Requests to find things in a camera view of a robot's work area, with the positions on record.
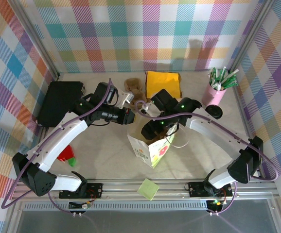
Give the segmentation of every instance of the yellow cloth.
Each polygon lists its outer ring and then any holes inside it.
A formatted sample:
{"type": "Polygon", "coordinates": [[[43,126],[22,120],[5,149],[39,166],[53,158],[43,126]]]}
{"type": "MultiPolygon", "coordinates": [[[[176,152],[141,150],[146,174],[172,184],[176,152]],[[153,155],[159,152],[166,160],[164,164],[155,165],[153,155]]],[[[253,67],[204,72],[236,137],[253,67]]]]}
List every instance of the yellow cloth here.
{"type": "Polygon", "coordinates": [[[181,98],[179,73],[148,71],[146,83],[147,98],[151,98],[162,89],[174,98],[181,98]]]}

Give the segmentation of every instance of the white cord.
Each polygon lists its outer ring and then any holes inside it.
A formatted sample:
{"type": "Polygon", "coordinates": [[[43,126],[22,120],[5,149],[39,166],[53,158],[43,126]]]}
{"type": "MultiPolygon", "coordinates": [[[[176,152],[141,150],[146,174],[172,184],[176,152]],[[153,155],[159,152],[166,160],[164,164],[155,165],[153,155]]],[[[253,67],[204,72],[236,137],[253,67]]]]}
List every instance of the white cord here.
{"type": "Polygon", "coordinates": [[[179,128],[185,133],[186,138],[188,138],[188,141],[187,141],[183,146],[180,146],[180,147],[174,146],[174,145],[168,140],[167,137],[164,137],[164,138],[168,141],[168,143],[170,143],[171,146],[173,146],[173,147],[175,147],[175,148],[183,148],[184,146],[186,146],[186,145],[189,143],[189,137],[188,137],[187,133],[185,132],[185,130],[184,130],[183,128],[181,128],[181,126],[179,126],[179,128]]]}

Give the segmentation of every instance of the pink cup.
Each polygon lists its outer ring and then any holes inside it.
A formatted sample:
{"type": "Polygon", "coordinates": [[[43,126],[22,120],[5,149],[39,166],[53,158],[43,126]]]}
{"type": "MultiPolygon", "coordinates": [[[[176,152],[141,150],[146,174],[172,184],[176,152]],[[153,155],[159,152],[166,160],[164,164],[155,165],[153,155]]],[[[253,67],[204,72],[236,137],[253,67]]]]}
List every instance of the pink cup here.
{"type": "Polygon", "coordinates": [[[202,103],[207,107],[209,105],[219,105],[220,101],[222,100],[226,89],[223,91],[216,91],[214,90],[210,84],[208,83],[207,88],[204,91],[202,97],[202,103]]]}

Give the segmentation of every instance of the glass panel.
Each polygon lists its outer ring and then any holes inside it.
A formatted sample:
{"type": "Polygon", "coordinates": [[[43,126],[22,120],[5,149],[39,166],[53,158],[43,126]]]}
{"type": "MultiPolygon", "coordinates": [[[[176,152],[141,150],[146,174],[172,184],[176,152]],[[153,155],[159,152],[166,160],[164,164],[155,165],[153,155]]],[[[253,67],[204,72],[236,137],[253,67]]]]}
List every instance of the glass panel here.
{"type": "Polygon", "coordinates": [[[267,200],[238,200],[219,217],[205,211],[92,211],[72,218],[59,211],[24,211],[18,233],[276,233],[267,200]]]}

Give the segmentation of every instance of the white paper bag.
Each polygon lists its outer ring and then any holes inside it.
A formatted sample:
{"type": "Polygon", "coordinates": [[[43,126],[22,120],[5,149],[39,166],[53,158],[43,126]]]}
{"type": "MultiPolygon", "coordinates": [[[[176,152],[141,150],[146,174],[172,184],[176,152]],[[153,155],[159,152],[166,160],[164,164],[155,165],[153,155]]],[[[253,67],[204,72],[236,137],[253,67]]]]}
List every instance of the white paper bag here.
{"type": "MultiPolygon", "coordinates": [[[[134,123],[128,126],[127,137],[136,156],[141,158],[150,167],[154,168],[169,149],[175,134],[168,137],[170,143],[163,138],[148,145],[149,140],[145,139],[141,134],[141,129],[148,121],[149,119],[147,118],[136,116],[134,123]]],[[[170,135],[175,130],[176,125],[168,130],[167,135],[170,135]]]]}

